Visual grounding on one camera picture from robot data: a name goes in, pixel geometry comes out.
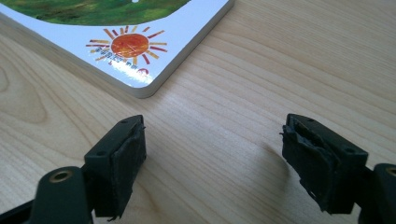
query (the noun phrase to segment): metal rivet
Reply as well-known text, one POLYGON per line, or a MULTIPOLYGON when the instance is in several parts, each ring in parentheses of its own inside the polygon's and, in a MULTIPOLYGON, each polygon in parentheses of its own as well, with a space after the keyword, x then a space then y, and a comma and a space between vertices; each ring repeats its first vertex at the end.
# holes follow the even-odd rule
POLYGON ((393 176, 395 176, 396 177, 396 167, 388 167, 387 168, 387 172, 390 174, 390 175, 393 175, 393 176))
POLYGON ((60 183, 60 182, 65 181, 66 179, 70 178, 72 175, 73 175, 73 172, 71 172, 69 170, 58 171, 49 178, 49 182, 60 183))

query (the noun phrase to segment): light wood surface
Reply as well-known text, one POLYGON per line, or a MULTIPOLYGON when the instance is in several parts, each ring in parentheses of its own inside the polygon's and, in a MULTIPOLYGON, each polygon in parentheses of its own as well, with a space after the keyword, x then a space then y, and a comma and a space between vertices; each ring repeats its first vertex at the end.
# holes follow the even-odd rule
POLYGON ((358 206, 321 213, 283 160, 288 113, 396 163, 395 1, 237 0, 143 100, 0 28, 0 213, 137 114, 148 159, 114 223, 357 223, 358 206))

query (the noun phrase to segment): sun illustration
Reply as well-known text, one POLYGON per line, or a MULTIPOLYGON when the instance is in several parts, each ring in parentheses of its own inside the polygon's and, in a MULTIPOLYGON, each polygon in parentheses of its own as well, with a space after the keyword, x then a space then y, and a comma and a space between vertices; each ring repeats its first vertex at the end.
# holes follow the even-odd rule
POLYGON ((131 31, 129 28, 128 25, 121 27, 119 32, 116 30, 110 32, 108 29, 104 29, 111 40, 92 39, 86 47, 95 48, 91 50, 91 53, 100 53, 101 56, 96 58, 96 61, 109 60, 109 64, 112 64, 112 62, 125 62, 132 67, 136 67, 141 59, 146 64, 150 64, 150 57, 159 59, 160 56, 154 53, 154 50, 167 52, 162 47, 166 46, 166 43, 150 41, 155 36, 162 34, 164 30, 145 35, 149 31, 149 27, 143 29, 140 34, 136 32, 138 29, 137 25, 131 31))

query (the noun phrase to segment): clamp jaw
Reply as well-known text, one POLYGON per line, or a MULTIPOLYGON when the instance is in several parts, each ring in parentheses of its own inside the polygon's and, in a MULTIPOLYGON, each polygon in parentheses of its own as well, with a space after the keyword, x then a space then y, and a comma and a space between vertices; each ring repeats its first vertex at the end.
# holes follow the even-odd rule
POLYGON ((282 155, 301 185, 329 214, 361 207, 359 223, 396 223, 396 165, 365 166, 368 153, 319 122, 288 114, 282 155))
POLYGON ((118 122, 85 156, 81 167, 63 167, 44 175, 35 198, 0 216, 9 223, 93 223, 97 217, 121 217, 137 172, 146 159, 143 116, 118 122))

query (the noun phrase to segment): book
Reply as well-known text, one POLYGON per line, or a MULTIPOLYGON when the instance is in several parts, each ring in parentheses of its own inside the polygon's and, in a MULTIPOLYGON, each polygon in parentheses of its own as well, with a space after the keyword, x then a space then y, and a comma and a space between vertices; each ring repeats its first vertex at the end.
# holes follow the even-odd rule
POLYGON ((0 0, 0 19, 137 98, 168 79, 234 0, 0 0))

